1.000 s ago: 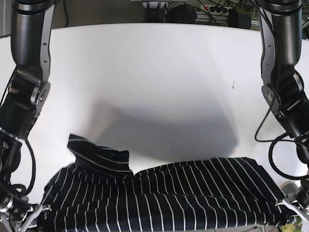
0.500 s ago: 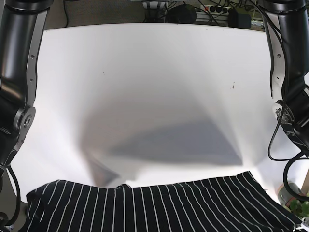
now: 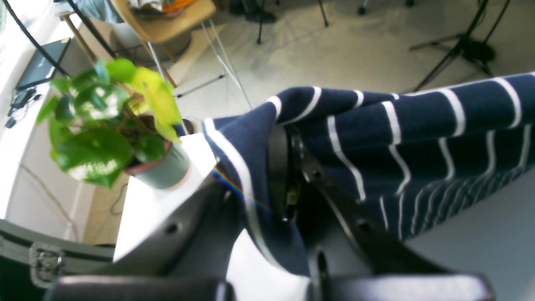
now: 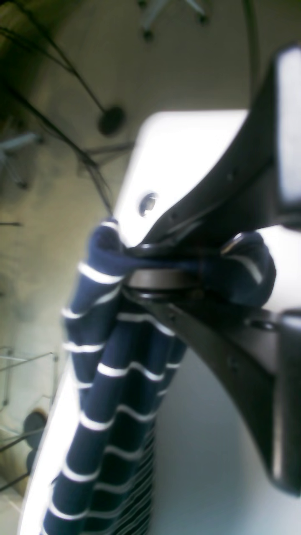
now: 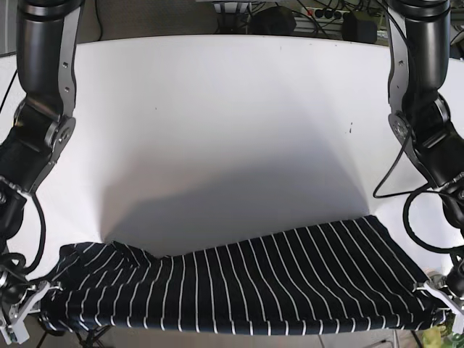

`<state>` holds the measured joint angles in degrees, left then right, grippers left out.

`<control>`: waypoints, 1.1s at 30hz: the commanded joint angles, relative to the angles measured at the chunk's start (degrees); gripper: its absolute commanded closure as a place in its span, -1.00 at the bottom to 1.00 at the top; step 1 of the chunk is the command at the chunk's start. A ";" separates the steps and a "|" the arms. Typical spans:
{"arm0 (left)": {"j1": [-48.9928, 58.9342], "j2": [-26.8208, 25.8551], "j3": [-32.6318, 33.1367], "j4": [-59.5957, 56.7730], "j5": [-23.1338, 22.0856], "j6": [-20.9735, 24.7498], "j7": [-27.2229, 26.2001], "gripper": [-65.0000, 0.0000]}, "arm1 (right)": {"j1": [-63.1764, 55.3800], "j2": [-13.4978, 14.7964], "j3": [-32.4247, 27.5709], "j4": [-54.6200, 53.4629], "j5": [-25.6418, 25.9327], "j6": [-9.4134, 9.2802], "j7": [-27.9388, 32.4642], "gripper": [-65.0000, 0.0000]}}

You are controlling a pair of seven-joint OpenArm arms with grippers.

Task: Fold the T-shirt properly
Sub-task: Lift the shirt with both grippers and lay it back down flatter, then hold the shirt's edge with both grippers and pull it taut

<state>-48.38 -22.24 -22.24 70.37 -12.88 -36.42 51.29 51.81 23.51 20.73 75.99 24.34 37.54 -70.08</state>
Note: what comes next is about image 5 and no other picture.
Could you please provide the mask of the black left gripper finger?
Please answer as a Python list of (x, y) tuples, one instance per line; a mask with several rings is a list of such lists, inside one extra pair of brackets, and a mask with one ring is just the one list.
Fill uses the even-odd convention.
[(448, 290), (446, 285), (440, 282), (436, 283), (429, 279), (423, 283), (416, 283), (413, 287), (413, 292), (422, 291), (430, 294), (435, 299), (443, 303), (444, 307), (449, 309), (456, 316), (463, 316), (463, 306), (459, 304), (460, 298), (452, 291)]

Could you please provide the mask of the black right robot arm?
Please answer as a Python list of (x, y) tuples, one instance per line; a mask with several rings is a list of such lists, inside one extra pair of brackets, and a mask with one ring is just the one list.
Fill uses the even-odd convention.
[[(56, 285), (29, 281), (46, 243), (44, 211), (36, 192), (53, 170), (74, 130), (77, 96), (74, 63), (83, 1), (19, 1), (17, 69), (25, 92), (1, 143), (1, 335), (21, 344), (29, 334), (24, 319)], [(6, 242), (21, 228), (32, 199), (40, 220), (38, 250), (31, 264)]]

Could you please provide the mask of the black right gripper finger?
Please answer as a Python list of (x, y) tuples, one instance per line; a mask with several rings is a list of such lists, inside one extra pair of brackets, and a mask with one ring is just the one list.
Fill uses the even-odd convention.
[(30, 338), (25, 319), (40, 311), (40, 302), (50, 289), (48, 281), (34, 284), (19, 304), (7, 304), (1, 297), (1, 335), (6, 345), (23, 344)]

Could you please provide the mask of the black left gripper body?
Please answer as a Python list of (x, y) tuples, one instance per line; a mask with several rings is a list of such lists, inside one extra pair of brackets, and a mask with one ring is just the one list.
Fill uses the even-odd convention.
[(452, 261), (450, 272), (442, 278), (440, 288), (459, 305), (463, 304), (463, 247), (439, 248), (441, 254), (448, 254)]

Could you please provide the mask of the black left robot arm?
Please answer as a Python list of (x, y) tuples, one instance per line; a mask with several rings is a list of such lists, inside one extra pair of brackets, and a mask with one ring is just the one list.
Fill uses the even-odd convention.
[(455, 312), (463, 310), (463, 247), (438, 247), (421, 240), (410, 224), (410, 208), (421, 194), (441, 197), (444, 216), (463, 229), (463, 138), (439, 89), (450, 58), (449, 1), (380, 1), (387, 21), (391, 67), (388, 100), (390, 127), (426, 184), (407, 192), (402, 222), (423, 249), (448, 254), (448, 275), (421, 287)]

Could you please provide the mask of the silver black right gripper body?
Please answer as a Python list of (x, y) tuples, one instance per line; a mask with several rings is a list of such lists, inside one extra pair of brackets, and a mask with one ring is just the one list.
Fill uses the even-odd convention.
[(29, 281), (27, 275), (37, 268), (37, 258), (25, 266), (23, 254), (8, 252), (1, 253), (1, 314), (9, 319), (10, 307), (20, 304), (29, 291), (36, 289), (35, 281)]

